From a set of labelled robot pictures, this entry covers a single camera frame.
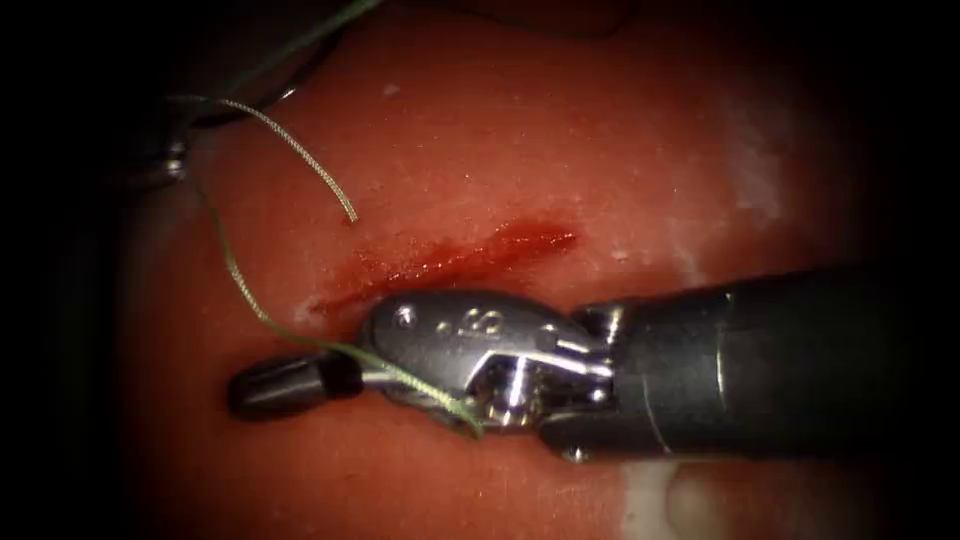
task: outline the blood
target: blood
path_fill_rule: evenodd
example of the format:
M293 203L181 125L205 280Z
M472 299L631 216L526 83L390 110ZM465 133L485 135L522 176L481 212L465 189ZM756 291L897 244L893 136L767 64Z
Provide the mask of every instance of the blood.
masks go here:
M350 292L321 300L311 311L346 315L354 311L350 308L410 289L484 285L519 292L528 283L514 273L517 269L557 256L575 241L576 234L567 226L521 219L502 225L475 245L450 239L427 245L411 242L413 255L397 262L384 262L377 253L358 249L353 261L339 268L334 277L335 283Z

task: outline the metal jaw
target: metal jaw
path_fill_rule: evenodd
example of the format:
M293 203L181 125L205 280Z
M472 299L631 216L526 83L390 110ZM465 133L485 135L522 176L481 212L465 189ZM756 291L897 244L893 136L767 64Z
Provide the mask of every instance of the metal jaw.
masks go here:
M598 410L611 400L606 336L523 297L457 290L394 295L373 308L360 339L385 360L473 403L491 429L535 430L552 414ZM389 377L382 381L390 398L454 420L433 399Z

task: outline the red incision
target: red incision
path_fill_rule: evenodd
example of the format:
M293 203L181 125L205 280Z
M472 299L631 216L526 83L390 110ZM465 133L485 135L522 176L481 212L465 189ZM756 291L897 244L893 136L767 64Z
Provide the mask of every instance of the red incision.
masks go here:
M502 281L522 288L510 271L566 250L576 239L556 223L519 220L498 228L486 240L460 246L451 240L421 246L406 260L384 263L366 251L355 251L354 261L340 268L336 283L352 291L346 296L320 301L314 312L337 313L386 294L431 287L487 286Z

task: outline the white residue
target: white residue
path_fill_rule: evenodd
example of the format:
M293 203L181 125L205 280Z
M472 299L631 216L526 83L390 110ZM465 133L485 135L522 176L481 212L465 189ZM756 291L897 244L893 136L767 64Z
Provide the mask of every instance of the white residue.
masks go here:
M619 263L626 262L626 260L630 258L630 254L627 253L627 250L620 248L611 251L610 256L613 258L613 260Z
M293 323L299 328L322 327L326 322L323 315L316 313L314 306L320 301L320 295L312 294L300 302L293 310Z
M700 258L687 248L674 242L673 257L677 261L677 269L683 276L683 284L688 287L698 287L707 282L706 276L700 271Z
M723 100L731 141L728 162L737 193L737 208L759 211L762 227L781 215L780 157L767 149L766 134L757 127L757 111L748 107L729 97Z
M620 469L625 480L620 538L623 540L675 540L667 516L666 496L677 472L672 461L636 462Z

